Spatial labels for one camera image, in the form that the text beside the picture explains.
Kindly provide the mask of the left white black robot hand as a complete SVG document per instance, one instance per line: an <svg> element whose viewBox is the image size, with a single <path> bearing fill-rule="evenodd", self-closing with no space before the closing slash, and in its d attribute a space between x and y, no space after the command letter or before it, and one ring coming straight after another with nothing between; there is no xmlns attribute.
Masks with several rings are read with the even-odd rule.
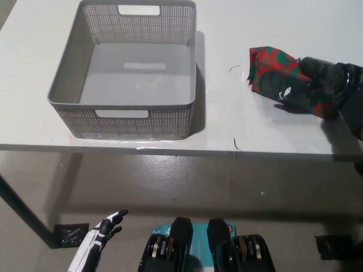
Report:
<svg viewBox="0 0 363 272"><path fill-rule="evenodd" d="M117 211L92 228L83 239L67 271L96 271L102 250L114 234L122 230L122 226L117 225L127 213L128 210Z"/></svg>

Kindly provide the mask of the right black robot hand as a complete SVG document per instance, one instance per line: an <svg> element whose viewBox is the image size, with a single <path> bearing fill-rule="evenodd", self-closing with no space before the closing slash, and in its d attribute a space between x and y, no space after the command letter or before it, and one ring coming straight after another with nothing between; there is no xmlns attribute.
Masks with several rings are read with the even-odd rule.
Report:
<svg viewBox="0 0 363 272"><path fill-rule="evenodd" d="M310 113L323 119L362 116L362 67L305 57L298 59L306 80L290 83L278 93L284 109Z"/></svg>

